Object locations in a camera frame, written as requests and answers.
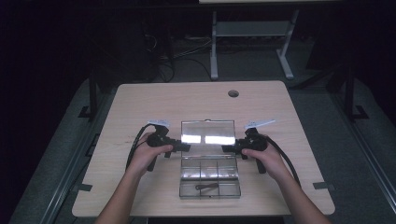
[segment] hand holding controller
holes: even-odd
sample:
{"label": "hand holding controller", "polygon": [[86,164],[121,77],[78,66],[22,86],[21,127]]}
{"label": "hand holding controller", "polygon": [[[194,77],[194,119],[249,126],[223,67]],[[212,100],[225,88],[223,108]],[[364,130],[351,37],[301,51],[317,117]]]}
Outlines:
{"label": "hand holding controller", "polygon": [[[245,131],[246,137],[244,139],[235,140],[234,146],[223,146],[224,152],[234,152],[235,154],[241,154],[242,159],[246,160],[248,157],[242,154],[242,149],[248,148],[256,151],[264,151],[268,148],[268,144],[271,144],[276,151],[283,157],[285,162],[288,164],[291,173],[296,180],[296,182],[300,185],[300,180],[297,176],[297,173],[294,169],[293,164],[291,163],[289,157],[285,154],[285,152],[277,145],[277,143],[272,140],[269,136],[263,135],[257,132],[256,128],[249,128]],[[256,159],[257,168],[259,169],[260,174],[265,174],[266,169],[262,162]]]}
{"label": "hand holding controller", "polygon": [[[242,149],[249,148],[256,151],[264,151],[268,147],[266,136],[257,132],[256,128],[249,128],[245,131],[246,137],[244,139],[237,139],[235,141],[235,153],[241,154],[242,159],[246,159],[247,156],[241,153]],[[265,174],[266,169],[262,162],[256,159],[257,168],[260,174]]]}
{"label": "hand holding controller", "polygon": [[[190,150],[191,147],[190,145],[183,144],[181,143],[180,140],[167,137],[166,135],[168,134],[169,130],[166,127],[161,125],[154,125],[154,126],[155,126],[155,133],[151,134],[148,137],[147,143],[150,147],[161,147],[165,145],[172,145],[173,146],[172,151],[166,152],[165,158],[170,158],[172,152]],[[157,157],[154,158],[154,160],[148,166],[148,171],[153,171],[156,160]]]}
{"label": "hand holding controller", "polygon": [[[171,156],[172,152],[176,151],[189,151],[190,150],[190,145],[187,144],[182,144],[180,140],[172,139],[167,137],[166,135],[168,134],[169,130],[161,125],[156,125],[156,124],[148,124],[145,127],[143,127],[139,134],[136,136],[136,139],[134,140],[134,143],[131,147],[131,151],[128,156],[128,160],[126,162],[126,168],[128,168],[129,164],[131,163],[132,157],[134,156],[134,151],[138,148],[138,140],[142,133],[146,130],[148,126],[154,126],[155,127],[155,133],[152,133],[147,137],[147,144],[149,147],[161,147],[165,145],[172,145],[173,149],[169,152],[165,152],[165,158],[169,158]],[[157,157],[154,158],[154,160],[151,162],[151,164],[148,166],[148,171],[153,171],[155,161],[157,160]]]}

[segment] hand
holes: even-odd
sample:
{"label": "hand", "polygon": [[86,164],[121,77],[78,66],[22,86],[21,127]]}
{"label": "hand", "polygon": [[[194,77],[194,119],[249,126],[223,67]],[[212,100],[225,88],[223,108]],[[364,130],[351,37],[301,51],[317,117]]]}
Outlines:
{"label": "hand", "polygon": [[150,147],[147,144],[147,139],[152,133],[145,133],[138,141],[137,149],[134,151],[134,156],[132,157],[131,163],[128,166],[128,170],[136,171],[139,176],[146,173],[152,160],[163,152],[171,151],[173,149],[172,145],[166,145],[161,147]]}
{"label": "hand", "polygon": [[268,175],[274,180],[278,180],[284,175],[290,175],[290,172],[283,162],[279,152],[277,152],[274,146],[270,143],[268,143],[268,147],[264,151],[256,151],[253,149],[244,148],[242,149],[242,153],[249,157],[260,160],[265,166]]}

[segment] metal stand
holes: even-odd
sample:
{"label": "metal stand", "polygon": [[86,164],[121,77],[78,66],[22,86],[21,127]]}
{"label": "metal stand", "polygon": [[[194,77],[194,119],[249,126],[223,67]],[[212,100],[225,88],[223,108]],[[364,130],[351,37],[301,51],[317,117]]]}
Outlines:
{"label": "metal stand", "polygon": [[213,12],[212,22],[212,52],[210,53],[210,77],[212,80],[219,79],[218,58],[216,55],[217,36],[285,36],[282,49],[277,49],[277,57],[280,60],[287,79],[293,79],[286,52],[289,47],[294,26],[297,21],[299,10],[295,10],[290,21],[217,21],[217,12]]}

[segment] finger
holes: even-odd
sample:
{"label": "finger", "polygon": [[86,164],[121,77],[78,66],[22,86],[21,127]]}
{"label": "finger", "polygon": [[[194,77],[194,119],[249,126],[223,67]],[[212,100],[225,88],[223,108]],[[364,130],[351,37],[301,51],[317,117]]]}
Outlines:
{"label": "finger", "polygon": [[145,133],[143,134],[143,136],[139,139],[139,141],[137,142],[138,145],[142,144],[143,142],[146,142],[148,140],[148,137],[151,135],[152,133]]}
{"label": "finger", "polygon": [[247,148],[242,149],[242,153],[246,156],[253,157],[255,159],[258,159],[262,154],[261,151],[256,151],[256,150],[247,149]]}
{"label": "finger", "polygon": [[161,147],[155,147],[154,149],[157,152],[157,154],[160,155],[161,153],[171,151],[173,149],[173,146],[165,145],[165,146],[161,146]]}

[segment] wooden table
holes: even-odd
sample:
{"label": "wooden table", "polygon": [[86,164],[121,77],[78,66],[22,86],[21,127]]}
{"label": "wooden table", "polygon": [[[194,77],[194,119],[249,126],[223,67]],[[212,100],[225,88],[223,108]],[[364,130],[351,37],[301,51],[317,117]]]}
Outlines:
{"label": "wooden table", "polygon": [[[228,92],[239,92],[230,97]],[[323,182],[303,127],[285,85],[280,81],[199,82],[121,85],[108,113],[92,161],[73,207],[76,217],[97,217],[118,185],[125,163],[140,128],[149,119],[167,119],[168,136],[180,139],[182,120],[233,119],[235,137],[243,138],[250,120],[275,119],[258,128],[271,136],[290,157],[308,197],[324,214],[334,212],[327,189],[315,189]],[[241,197],[239,199],[185,200],[179,198],[180,153],[170,159],[159,156],[154,171],[147,172],[139,185],[131,216],[205,217],[278,216],[290,213],[276,182],[260,175],[253,159],[237,159]]]}

